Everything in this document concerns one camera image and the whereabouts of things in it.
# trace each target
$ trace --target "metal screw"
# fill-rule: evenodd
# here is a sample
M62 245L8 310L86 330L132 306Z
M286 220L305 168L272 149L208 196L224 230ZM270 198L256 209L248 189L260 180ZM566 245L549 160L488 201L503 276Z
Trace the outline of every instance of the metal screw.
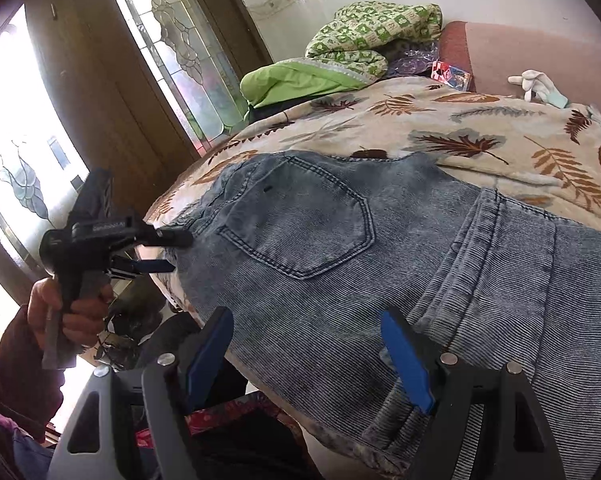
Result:
M451 352L445 352L444 354L441 354L441 363L444 365L453 366L458 361L459 359L456 357L456 354L452 354Z
M520 363L517 363L516 361L510 361L507 363L507 371L511 374L516 375L523 371L523 367Z
M96 377L105 377L109 373L109 366L100 365L97 368L94 368L94 375Z
M162 354L158 358L158 364L161 366L169 366L174 361L176 361L176 356L174 354Z

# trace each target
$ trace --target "maroon sleeve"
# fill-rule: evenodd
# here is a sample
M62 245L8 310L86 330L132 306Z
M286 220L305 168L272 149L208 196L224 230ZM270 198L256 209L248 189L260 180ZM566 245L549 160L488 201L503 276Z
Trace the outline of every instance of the maroon sleeve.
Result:
M42 351L27 324L27 308L18 311L0 340L0 413L36 440L62 404L61 370L42 369Z

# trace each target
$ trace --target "black tool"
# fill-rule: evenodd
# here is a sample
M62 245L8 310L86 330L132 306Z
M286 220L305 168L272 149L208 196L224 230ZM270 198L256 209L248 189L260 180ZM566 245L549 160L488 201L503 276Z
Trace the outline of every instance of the black tool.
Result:
M564 480L561 456L523 367L471 366L414 332L400 311L383 313L381 332L410 402L432 415L409 480L451 479L472 404L482 404L472 480Z
M137 214L110 218L112 176L92 171L78 194L64 229L47 231L40 241L40 259L58 280L62 309L49 310L45 328L45 369L76 366L82 349L62 332L62 316L78 298L91 298L110 278L133 279L141 274L172 272L167 260L132 260L122 253L137 245L188 247L192 235L181 228L146 224Z
M165 353L145 368L118 373L108 365L96 368L56 446L47 479L142 479L132 406L145 408L162 480L210 479L184 415L204 405L233 328L231 310L218 307L176 355Z

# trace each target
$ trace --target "jeans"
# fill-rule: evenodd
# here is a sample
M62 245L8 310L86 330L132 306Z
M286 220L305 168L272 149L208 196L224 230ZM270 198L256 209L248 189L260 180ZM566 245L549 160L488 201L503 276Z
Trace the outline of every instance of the jeans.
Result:
M257 155L176 224L194 235L168 251L188 299L204 320L232 309L232 354L328 446L392 474L414 456L427 418L380 357L392 304L470 364L521 363L567 477L596 471L601 232L460 182L423 153ZM480 423L477 409L458 478Z

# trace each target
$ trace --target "person's hand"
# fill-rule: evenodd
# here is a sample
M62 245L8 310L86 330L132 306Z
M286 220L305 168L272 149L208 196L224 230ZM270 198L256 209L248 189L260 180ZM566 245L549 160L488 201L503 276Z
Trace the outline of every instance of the person's hand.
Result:
M92 347L98 340L98 334L104 330L103 318L107 316L108 304L114 299L111 285L105 285L97 298L76 300L71 304L71 313L62 317L62 331L67 338L79 345ZM27 308L27 323L34 332L40 349L45 346L45 323L47 310L60 310L60 287L51 278L34 283Z

